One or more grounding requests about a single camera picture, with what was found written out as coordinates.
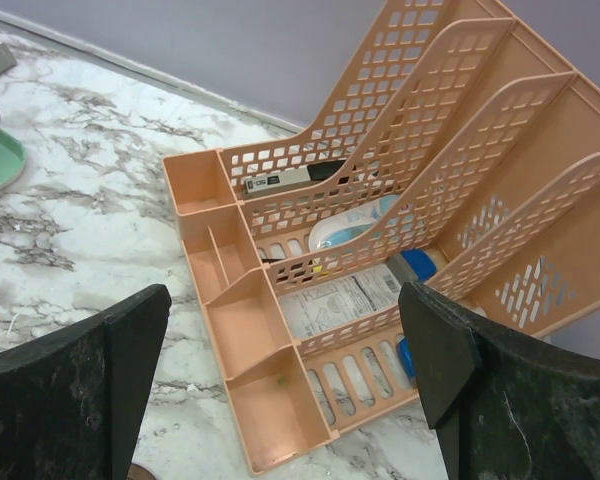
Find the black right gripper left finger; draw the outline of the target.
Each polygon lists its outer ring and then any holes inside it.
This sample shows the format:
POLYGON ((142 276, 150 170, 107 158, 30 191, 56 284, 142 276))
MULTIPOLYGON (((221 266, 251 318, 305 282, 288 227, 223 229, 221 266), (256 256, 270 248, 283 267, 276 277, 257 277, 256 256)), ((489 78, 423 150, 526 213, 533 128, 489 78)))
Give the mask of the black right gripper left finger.
POLYGON ((150 285, 0 352, 0 479, 125 479, 171 296, 150 285))

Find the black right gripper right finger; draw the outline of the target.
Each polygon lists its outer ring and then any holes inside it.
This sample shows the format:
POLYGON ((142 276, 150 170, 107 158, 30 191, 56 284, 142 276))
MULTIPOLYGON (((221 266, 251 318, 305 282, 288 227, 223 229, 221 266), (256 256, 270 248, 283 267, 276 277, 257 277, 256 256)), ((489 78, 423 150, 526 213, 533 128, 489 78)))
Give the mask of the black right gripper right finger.
POLYGON ((398 306, 451 479, 600 479, 600 360, 487 319, 422 283, 398 306))

